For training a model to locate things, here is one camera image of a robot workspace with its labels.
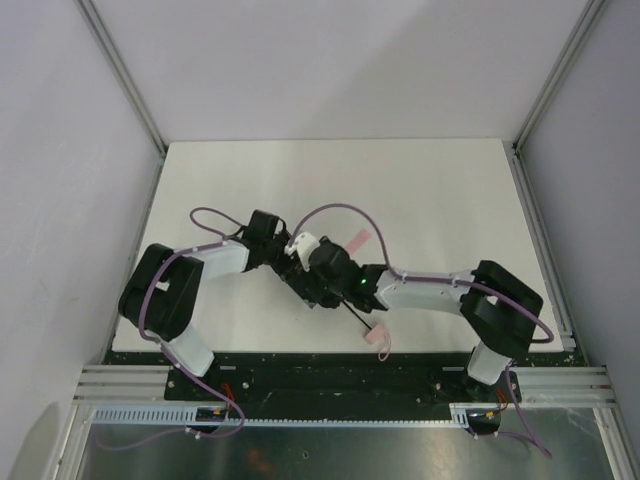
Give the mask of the pink and black folding umbrella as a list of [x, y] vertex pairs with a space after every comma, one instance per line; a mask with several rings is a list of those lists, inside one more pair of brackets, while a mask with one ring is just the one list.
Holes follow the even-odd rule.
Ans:
[[[371, 233], [366, 229], [361, 229], [344, 247], [346, 252], [352, 256], [358, 249], [365, 245], [365, 243], [371, 238]], [[356, 309], [349, 304], [346, 300], [342, 301], [342, 304], [349, 310], [351, 314], [366, 328], [366, 334], [363, 339], [371, 346], [375, 346], [378, 349], [377, 358], [380, 362], [385, 362], [391, 353], [392, 341], [391, 335], [383, 323], [377, 323], [375, 326], [371, 326], [364, 318], [356, 311]]]

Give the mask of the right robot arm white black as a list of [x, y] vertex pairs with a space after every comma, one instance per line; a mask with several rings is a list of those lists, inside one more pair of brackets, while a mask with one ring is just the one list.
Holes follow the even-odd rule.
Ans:
[[465, 319], [479, 338], [466, 366], [478, 383], [495, 385], [534, 343], [543, 299], [494, 261], [451, 274], [400, 273], [388, 265], [360, 265], [345, 248], [308, 233], [286, 244], [284, 254], [293, 261], [292, 277], [302, 282], [302, 298], [312, 306], [347, 303], [365, 313], [419, 309]]

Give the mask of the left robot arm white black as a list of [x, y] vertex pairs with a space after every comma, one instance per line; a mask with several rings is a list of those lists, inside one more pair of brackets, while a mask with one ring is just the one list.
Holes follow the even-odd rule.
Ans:
[[118, 301], [118, 313], [140, 336], [161, 347], [170, 361], [196, 377], [206, 375], [215, 355], [192, 316], [201, 285], [262, 265], [287, 261], [290, 234], [280, 217], [256, 210], [236, 232], [209, 244], [146, 248]]

